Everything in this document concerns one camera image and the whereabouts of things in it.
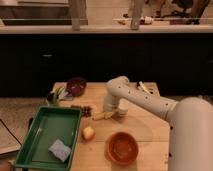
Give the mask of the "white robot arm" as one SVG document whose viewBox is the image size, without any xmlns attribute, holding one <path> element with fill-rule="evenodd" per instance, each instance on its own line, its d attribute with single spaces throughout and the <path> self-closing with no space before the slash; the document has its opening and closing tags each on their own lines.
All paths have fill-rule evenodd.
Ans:
<svg viewBox="0 0 213 171">
<path fill-rule="evenodd" d="M 170 126 L 168 171 L 213 171 L 213 105 L 197 97 L 180 101 L 136 90 L 120 76 L 106 83 L 103 109 L 113 111 L 121 99 L 153 113 Z"/>
</svg>

